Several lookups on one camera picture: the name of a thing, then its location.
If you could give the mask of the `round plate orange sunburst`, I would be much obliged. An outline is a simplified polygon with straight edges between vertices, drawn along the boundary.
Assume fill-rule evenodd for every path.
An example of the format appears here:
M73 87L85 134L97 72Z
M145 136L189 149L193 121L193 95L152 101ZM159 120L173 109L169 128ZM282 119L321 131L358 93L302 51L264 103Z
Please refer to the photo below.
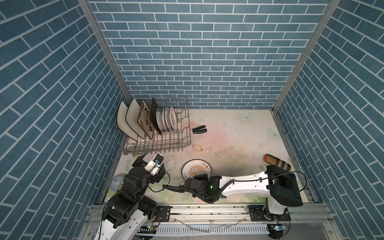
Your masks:
M210 178L212 174L212 168L208 162L202 159L192 159L183 165L181 173L185 181L188 178L193 178L200 175L207 175L208 178Z

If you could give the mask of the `green rim round plate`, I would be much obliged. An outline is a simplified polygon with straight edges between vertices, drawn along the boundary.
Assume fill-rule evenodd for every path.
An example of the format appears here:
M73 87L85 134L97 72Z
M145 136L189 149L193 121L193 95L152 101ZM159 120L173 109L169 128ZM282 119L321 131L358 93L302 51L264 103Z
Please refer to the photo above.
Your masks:
M171 118L170 118L170 108L166 107L164 113L165 113L165 121L166 121L166 125L167 125L167 128L168 128L168 131L172 132L173 131L173 127L172 127Z

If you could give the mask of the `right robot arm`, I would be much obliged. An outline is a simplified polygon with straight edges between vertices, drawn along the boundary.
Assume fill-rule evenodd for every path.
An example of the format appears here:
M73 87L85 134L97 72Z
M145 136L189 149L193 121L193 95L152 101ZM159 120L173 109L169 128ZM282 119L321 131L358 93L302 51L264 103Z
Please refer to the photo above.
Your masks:
M264 172L248 176L195 176L181 187L209 204L232 195L261 195L266 198L265 215L272 218L283 215L287 207L303 205L295 173L271 165Z

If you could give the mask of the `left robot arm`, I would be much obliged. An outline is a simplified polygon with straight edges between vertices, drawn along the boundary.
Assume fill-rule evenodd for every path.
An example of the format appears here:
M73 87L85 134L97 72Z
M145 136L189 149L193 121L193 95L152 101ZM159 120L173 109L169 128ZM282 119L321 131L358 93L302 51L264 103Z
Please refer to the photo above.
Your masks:
M105 205L96 240L132 240L148 220L154 219L157 202L145 193L150 184L165 176L164 157L157 154L150 162L144 157L134 161L117 193Z

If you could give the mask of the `white round bowl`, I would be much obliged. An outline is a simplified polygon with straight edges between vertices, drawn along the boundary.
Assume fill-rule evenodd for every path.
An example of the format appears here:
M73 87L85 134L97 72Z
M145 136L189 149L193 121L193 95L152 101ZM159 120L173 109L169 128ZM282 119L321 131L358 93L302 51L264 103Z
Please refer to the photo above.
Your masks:
M117 175L112 179L110 183L110 189L113 192L117 192L121 188L120 185L124 183L124 177L125 175L122 174L122 175Z

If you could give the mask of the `floral square plate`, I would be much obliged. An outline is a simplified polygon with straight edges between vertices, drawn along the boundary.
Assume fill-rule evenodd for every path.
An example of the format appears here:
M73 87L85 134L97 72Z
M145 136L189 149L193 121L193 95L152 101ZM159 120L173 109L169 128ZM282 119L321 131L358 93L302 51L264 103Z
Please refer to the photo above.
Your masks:
M152 127L152 124L150 123L149 117L150 108L148 107L147 103L142 100L137 122L142 128L142 130L145 132L145 134L149 137L149 139L152 140L154 136L154 129Z

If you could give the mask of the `black square plate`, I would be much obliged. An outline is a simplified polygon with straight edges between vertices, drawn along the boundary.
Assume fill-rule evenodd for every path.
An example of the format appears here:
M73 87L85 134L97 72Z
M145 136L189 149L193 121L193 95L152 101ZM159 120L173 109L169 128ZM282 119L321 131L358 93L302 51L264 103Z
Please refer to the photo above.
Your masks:
M158 110L158 104L154 98L151 99L150 104L150 115L149 115L149 121L151 122L152 126L156 130L156 132L161 135L162 131L159 128L158 122L157 122L157 110Z

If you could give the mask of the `white square plate outer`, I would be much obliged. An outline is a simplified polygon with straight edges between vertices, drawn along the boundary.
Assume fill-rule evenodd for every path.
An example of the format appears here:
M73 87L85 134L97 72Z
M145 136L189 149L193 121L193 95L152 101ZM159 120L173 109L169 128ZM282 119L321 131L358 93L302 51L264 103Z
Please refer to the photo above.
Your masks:
M126 122L126 115L128 112L128 107L126 104L121 101L117 113L117 125L118 128L130 139L137 142L138 141L138 135L133 131L133 129L128 125Z

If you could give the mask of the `white square plate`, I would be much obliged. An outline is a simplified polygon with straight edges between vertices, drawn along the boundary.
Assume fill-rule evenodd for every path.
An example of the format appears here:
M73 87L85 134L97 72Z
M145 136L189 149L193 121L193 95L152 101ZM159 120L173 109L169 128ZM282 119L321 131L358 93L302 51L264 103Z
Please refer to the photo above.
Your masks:
M142 129L140 124L138 123L138 117L140 113L140 105L138 104L136 98L133 98L131 101L128 111L126 113L126 123L129 127L141 138L144 139L146 137L145 131Z
M118 128L130 139L137 142L138 141L138 135L133 131L133 129L128 125L126 122L126 115L128 112L128 107L126 104L121 101L117 113L117 125Z

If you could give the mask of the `white square plate inner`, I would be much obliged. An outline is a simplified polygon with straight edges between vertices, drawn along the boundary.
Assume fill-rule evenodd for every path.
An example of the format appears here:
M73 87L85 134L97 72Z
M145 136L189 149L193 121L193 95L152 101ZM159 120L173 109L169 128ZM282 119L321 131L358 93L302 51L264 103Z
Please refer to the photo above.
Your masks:
M141 138L144 139L146 137L145 131L142 129L140 124L138 123L138 117L140 113L140 105L138 104L136 98L133 98L131 101L128 111L126 113L126 123L129 127Z

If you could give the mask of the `left base circuit board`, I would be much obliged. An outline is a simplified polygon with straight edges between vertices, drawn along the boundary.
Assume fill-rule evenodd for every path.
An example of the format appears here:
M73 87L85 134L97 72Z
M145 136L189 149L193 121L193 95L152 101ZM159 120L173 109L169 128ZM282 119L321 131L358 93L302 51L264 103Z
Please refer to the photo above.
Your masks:
M156 234L157 232L157 228L158 227L154 227L154 226L142 226L139 230L138 230L138 235L145 235L145 234L150 234L150 235L154 235Z

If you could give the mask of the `base circuit board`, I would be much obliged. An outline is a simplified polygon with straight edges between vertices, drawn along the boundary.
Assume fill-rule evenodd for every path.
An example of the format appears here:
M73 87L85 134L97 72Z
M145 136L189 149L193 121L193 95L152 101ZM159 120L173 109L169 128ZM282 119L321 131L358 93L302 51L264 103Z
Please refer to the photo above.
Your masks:
M282 224L277 224L277 223L268 224L268 230L269 230L270 234L272 234L272 233L278 233L278 234L281 233L282 234L286 228L287 228L287 226L282 225Z
M156 234L157 232L157 228L158 227L154 227L154 226L142 226L139 230L138 230L138 235L145 235L145 234L150 234L150 235L154 235Z

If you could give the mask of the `black stapler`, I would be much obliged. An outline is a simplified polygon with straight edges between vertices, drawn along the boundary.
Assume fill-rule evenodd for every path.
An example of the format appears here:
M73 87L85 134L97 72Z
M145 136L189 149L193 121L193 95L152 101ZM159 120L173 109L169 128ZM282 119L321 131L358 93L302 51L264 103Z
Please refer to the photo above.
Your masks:
M203 134L207 132L207 128L205 125L203 125L203 126L193 128L192 131L193 131L193 134Z

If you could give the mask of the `right base circuit board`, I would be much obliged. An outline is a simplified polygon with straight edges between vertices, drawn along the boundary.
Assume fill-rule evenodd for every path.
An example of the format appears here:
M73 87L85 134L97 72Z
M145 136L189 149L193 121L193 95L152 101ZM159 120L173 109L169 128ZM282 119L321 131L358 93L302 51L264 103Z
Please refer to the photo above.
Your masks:
M287 228L287 226L282 225L282 224L277 224L277 223L268 224L268 230L269 230L270 234L272 234L272 233L278 233L278 234L281 233L282 234L286 228Z

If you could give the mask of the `aluminium mounting rail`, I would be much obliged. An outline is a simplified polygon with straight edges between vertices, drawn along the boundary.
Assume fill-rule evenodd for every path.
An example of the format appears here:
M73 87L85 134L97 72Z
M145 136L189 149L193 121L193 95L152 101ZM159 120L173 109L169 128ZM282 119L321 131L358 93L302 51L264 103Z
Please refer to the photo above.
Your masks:
M342 236L336 227L333 217L325 204L305 203L301 207L287 208L278 217L266 217L263 204L158 204L157 213L152 220L143 226L160 227L162 225L249 225L249 224L282 224L287 228L281 234L251 235L271 240L340 240ZM99 233L104 207L94 205L88 214L80 240L96 240ZM188 237L238 237L245 235L206 235ZM156 239L158 237L135 236L132 240ZM183 237L166 237L181 239Z

